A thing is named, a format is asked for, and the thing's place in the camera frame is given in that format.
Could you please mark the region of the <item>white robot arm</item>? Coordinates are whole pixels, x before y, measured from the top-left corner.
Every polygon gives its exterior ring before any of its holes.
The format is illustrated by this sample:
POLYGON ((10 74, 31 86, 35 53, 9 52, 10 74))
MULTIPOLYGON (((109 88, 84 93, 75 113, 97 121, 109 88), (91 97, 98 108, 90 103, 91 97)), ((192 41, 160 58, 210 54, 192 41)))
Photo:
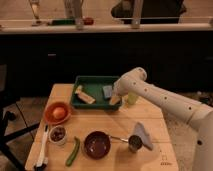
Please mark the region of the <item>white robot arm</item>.
POLYGON ((134 93, 173 114, 198 132, 192 171, 213 171, 213 107, 146 82, 147 73, 136 67, 118 78, 113 98, 134 93))

